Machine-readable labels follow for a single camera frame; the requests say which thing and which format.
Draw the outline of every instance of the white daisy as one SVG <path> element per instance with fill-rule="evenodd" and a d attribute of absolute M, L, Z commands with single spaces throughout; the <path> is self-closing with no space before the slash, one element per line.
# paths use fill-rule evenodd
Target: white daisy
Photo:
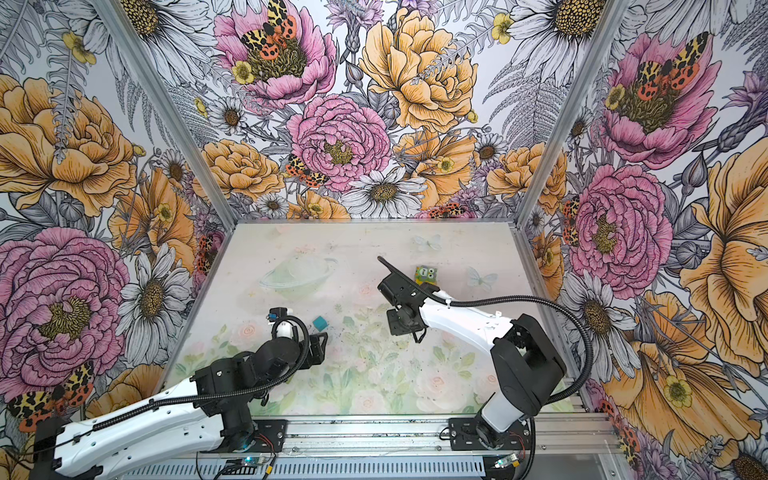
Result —
<path fill-rule="evenodd" d="M 513 64 L 525 61 L 525 75 L 542 67 L 541 78 L 568 82 L 584 60 L 605 0 L 517 0 L 508 33 L 519 43 Z"/>
<path fill-rule="evenodd" d="M 69 28 L 83 37 L 86 50 L 107 52 L 114 76 L 123 78 L 127 62 L 93 7 L 94 0 L 61 0 L 58 8 Z M 205 78 L 208 47 L 216 38 L 207 33 L 211 17 L 201 0 L 121 0 L 131 24 L 144 41 L 161 77 L 173 86 L 192 78 Z"/>
<path fill-rule="evenodd" d="M 768 441 L 762 435 L 757 440 L 747 435 L 739 442 L 739 456 L 720 471 L 723 480 L 752 480 L 768 476 Z"/>
<path fill-rule="evenodd" d="M 509 144 L 499 134 L 480 134 L 475 142 L 475 151 L 482 163 L 497 161 L 500 156 L 507 153 Z"/>
<path fill-rule="evenodd" d="M 170 340 L 181 328 L 181 313 L 190 302 L 190 274 L 176 263 L 176 249 L 163 243 L 152 265 L 144 252 L 136 260 L 138 284 L 120 292 L 120 323 L 116 335 L 125 334 L 125 358 L 136 366 L 162 363 L 168 358 Z"/>
<path fill-rule="evenodd" d="M 236 135 L 246 126 L 245 110 L 235 97 L 218 98 L 208 105 L 208 121 L 214 128 Z"/>
<path fill-rule="evenodd" d="M 425 178 L 408 178 L 405 167 L 393 168 L 386 177 L 378 170 L 349 182 L 353 187 L 341 203 L 355 218 L 407 218 L 421 210 Z"/>
<path fill-rule="evenodd" d="M 547 224 L 547 214 L 544 209 L 539 207 L 538 204 L 533 206 L 531 210 L 531 216 L 528 217 L 528 221 L 525 222 L 525 232 L 528 238 L 534 239 L 544 232 L 544 227 Z"/>
<path fill-rule="evenodd" d="M 278 194 L 266 194 L 255 203 L 260 214 L 271 219 L 285 218 L 288 213 L 288 200 Z"/>
<path fill-rule="evenodd" d="M 573 312 L 587 327 L 594 348 L 592 369 L 601 382 L 610 381 L 612 376 L 620 378 L 611 354 L 622 372 L 630 378 L 634 378 L 635 369 L 640 368 L 637 353 L 621 334 L 623 330 L 634 329 L 634 317 L 625 310 L 611 307 L 613 301 L 611 286 L 603 285 L 600 278 L 592 277 L 586 270 L 583 277 L 568 272 L 558 298 L 558 303 Z M 571 322 L 566 322 L 564 326 L 568 331 L 568 341 L 576 345 L 578 355 L 583 359 L 584 340 L 576 326 Z"/>
<path fill-rule="evenodd" d="M 181 183 L 187 175 L 187 162 L 181 152 L 174 149 L 168 149 L 157 160 L 157 165 L 163 170 L 166 177 Z"/>
<path fill-rule="evenodd" d="M 654 0 L 645 8 L 649 14 L 645 31 L 658 32 L 659 40 L 678 45 L 702 31 L 717 35 L 727 28 L 729 20 L 741 23 L 755 9 L 755 0 Z"/>

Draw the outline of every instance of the butterfly decal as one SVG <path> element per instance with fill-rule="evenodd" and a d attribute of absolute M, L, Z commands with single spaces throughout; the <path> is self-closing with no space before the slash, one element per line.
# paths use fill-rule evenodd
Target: butterfly decal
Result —
<path fill-rule="evenodd" d="M 569 200 L 563 204 L 563 241 L 571 247 L 578 248 L 578 230 L 576 230 L 576 216 L 578 215 L 578 198 Z"/>
<path fill-rule="evenodd" d="M 430 249 L 434 250 L 435 252 L 442 250 L 439 235 L 433 235 L 429 240 L 424 237 L 416 236 L 413 237 L 413 242 L 419 247 L 419 252 L 426 252 Z"/>
<path fill-rule="evenodd" d="M 321 187 L 329 180 L 328 176 L 325 174 L 311 171 L 300 158 L 293 154 L 291 154 L 288 164 L 286 165 L 286 173 L 291 177 L 298 178 L 303 184 L 310 188 Z"/>
<path fill-rule="evenodd" d="M 670 90 L 680 91 L 689 85 L 699 73 L 698 64 L 710 34 L 704 31 L 689 41 L 674 59 L 660 64 L 655 61 L 644 61 L 637 67 L 637 97 L 642 101 L 650 101 L 663 97 Z"/>
<path fill-rule="evenodd" d="M 94 365 L 86 362 L 80 365 L 69 378 L 52 391 L 28 392 L 8 402 L 8 411 L 20 420 L 18 429 L 33 433 L 38 424 L 53 415 L 65 416 L 81 405 L 94 390 Z"/>
<path fill-rule="evenodd" d="M 472 288 L 480 286 L 486 292 L 490 292 L 493 288 L 493 284 L 496 283 L 496 280 L 498 280 L 497 274 L 490 273 L 486 276 L 480 276 L 478 271 L 471 266 L 467 267 L 467 277 L 467 285 L 471 286 Z"/>
<path fill-rule="evenodd" d="M 266 7 L 266 18 L 267 22 L 261 29 L 247 31 L 240 37 L 240 41 L 254 57 L 275 60 L 288 45 L 288 41 L 296 38 L 296 18 L 288 15 L 285 0 L 270 0 Z"/>

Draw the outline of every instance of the pink peony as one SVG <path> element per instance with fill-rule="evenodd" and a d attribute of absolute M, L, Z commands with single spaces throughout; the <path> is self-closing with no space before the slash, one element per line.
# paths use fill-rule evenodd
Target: pink peony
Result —
<path fill-rule="evenodd" d="M 710 90 L 720 70 L 720 62 L 710 65 L 712 38 L 697 64 L 696 76 L 681 90 L 661 90 L 649 101 L 637 96 L 641 83 L 637 70 L 644 61 L 663 65 L 685 48 L 660 44 L 658 37 L 642 34 L 619 61 L 619 70 L 608 79 L 611 91 L 603 116 L 597 119 L 601 144 L 629 162 L 643 162 L 652 170 L 666 167 L 685 152 L 707 130 L 716 108 L 707 108 Z"/>
<path fill-rule="evenodd" d="M 617 298 L 643 293 L 667 261 L 672 226 L 664 212 L 664 192 L 656 177 L 639 165 L 597 169 L 579 198 L 578 248 L 574 270 L 587 270 L 609 283 Z"/>
<path fill-rule="evenodd" d="M 220 65 L 233 70 L 233 85 L 246 89 L 246 107 L 256 113 L 308 101 L 329 91 L 336 79 L 336 45 L 331 34 L 323 37 L 306 7 L 299 13 L 288 0 L 286 6 L 288 15 L 296 19 L 296 38 L 274 60 L 263 60 L 258 52 L 249 55 L 249 48 L 240 41 L 243 34 L 263 29 L 266 6 L 259 14 L 248 7 L 245 16 L 232 11 L 231 17 L 214 19 L 216 48 L 223 52 Z"/>
<path fill-rule="evenodd" d="M 379 114 L 348 98 L 328 95 L 312 100 L 286 124 L 293 154 L 307 168 L 328 176 L 326 187 L 346 192 L 349 182 L 389 162 L 389 137 Z"/>
<path fill-rule="evenodd" d="M 78 367 L 96 375 L 123 350 L 120 290 L 128 269 L 106 243 L 71 228 L 0 246 L 0 393 L 51 391 Z"/>

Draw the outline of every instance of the black cable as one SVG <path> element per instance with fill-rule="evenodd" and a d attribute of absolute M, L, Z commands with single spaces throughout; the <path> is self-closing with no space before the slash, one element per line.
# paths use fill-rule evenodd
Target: black cable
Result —
<path fill-rule="evenodd" d="M 403 278 L 410 286 L 413 288 L 416 288 L 420 292 L 424 293 L 429 299 L 436 301 L 437 303 L 441 303 L 443 305 L 448 305 L 448 302 L 445 301 L 444 298 L 440 298 L 439 296 L 436 296 L 434 293 L 429 292 L 427 290 L 424 290 L 421 288 L 421 286 L 414 281 L 410 276 L 405 275 L 400 270 L 397 270 L 391 263 L 384 260 L 383 257 L 377 257 L 379 262 L 381 262 L 384 266 L 386 266 L 390 272 L 395 273 L 396 275 Z M 539 296 L 532 296 L 532 295 L 509 295 L 509 296 L 497 296 L 495 298 L 489 298 L 485 300 L 472 300 L 469 302 L 459 302 L 459 301 L 453 301 L 451 300 L 451 306 L 456 307 L 478 307 L 478 306 L 486 306 L 486 305 L 495 305 L 496 303 L 510 303 L 510 302 L 528 302 L 528 303 L 537 303 L 539 305 L 546 305 L 549 308 L 562 313 L 565 318 L 569 319 L 575 326 L 576 329 L 579 332 L 579 335 L 581 335 L 581 338 L 584 340 L 584 363 L 581 366 L 581 372 L 579 373 L 579 376 L 576 378 L 576 380 L 566 389 L 561 390 L 560 392 L 553 393 L 549 399 L 547 400 L 545 405 L 548 405 L 550 403 L 559 402 L 562 399 L 566 399 L 569 396 L 576 393 L 586 382 L 589 378 L 589 375 L 592 371 L 592 359 L 594 357 L 594 350 L 592 349 L 592 342 L 590 341 L 589 334 L 587 333 L 587 329 L 584 327 L 584 324 L 578 321 L 578 318 L 571 313 L 568 309 L 565 309 L 564 307 L 558 305 L 555 302 L 552 302 L 550 300 L 547 300 L 545 298 L 541 298 Z"/>
<path fill-rule="evenodd" d="M 200 452 L 194 453 L 194 471 L 197 472 L 197 477 L 200 480 L 204 480 L 202 474 L 200 473 Z"/>
<path fill-rule="evenodd" d="M 140 415 L 141 413 L 149 412 L 150 410 L 155 410 L 160 407 L 164 407 L 168 405 L 178 405 L 180 403 L 190 403 L 190 402 L 201 403 L 201 402 L 206 402 L 210 400 L 229 399 L 234 396 L 252 396 L 258 392 L 263 392 L 265 390 L 272 389 L 273 387 L 278 386 L 280 383 L 285 382 L 291 376 L 293 376 L 294 373 L 296 373 L 299 370 L 301 365 L 303 365 L 304 362 L 306 361 L 307 356 L 310 354 L 310 342 L 308 341 L 310 337 L 310 332 L 309 330 L 306 329 L 306 325 L 304 325 L 304 322 L 302 322 L 300 319 L 296 318 L 295 316 L 288 316 L 284 318 L 290 319 L 291 321 L 295 322 L 299 326 L 299 328 L 301 328 L 301 333 L 304 335 L 304 338 L 307 339 L 307 341 L 302 343 L 301 354 L 299 355 L 299 359 L 296 361 L 296 364 L 292 366 L 290 369 L 288 369 L 288 371 L 285 372 L 282 376 L 270 382 L 267 382 L 263 385 L 255 386 L 250 389 L 235 390 L 234 392 L 211 393 L 208 395 L 190 395 L 190 396 L 183 396 L 183 397 L 173 397 L 170 399 L 156 400 L 154 402 L 148 403 L 147 405 L 143 405 L 141 407 L 133 409 L 130 412 L 126 412 L 121 415 L 112 417 L 109 420 L 104 420 L 103 422 L 99 422 L 93 426 L 91 432 L 96 432 L 98 430 L 106 429 L 107 427 L 117 425 L 120 422 L 124 422 L 125 420 L 133 418 L 136 415 Z"/>
<path fill-rule="evenodd" d="M 528 461 L 525 463 L 525 469 L 523 474 L 517 480 L 525 480 L 525 477 L 531 473 L 531 467 L 533 466 L 533 458 L 536 455 L 536 422 L 531 417 L 528 419 L 528 431 L 531 433 L 531 454 L 528 456 Z"/>

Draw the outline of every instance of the purple thistle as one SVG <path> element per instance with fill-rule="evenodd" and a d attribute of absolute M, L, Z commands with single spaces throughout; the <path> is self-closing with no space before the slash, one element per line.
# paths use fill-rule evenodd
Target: purple thistle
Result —
<path fill-rule="evenodd" d="M 365 30 L 382 21 L 382 0 L 329 0 L 328 25 L 334 30 L 340 25 L 361 25 Z"/>
<path fill-rule="evenodd" d="M 437 0 L 402 0 L 402 7 L 418 10 L 422 15 L 437 13 Z"/>

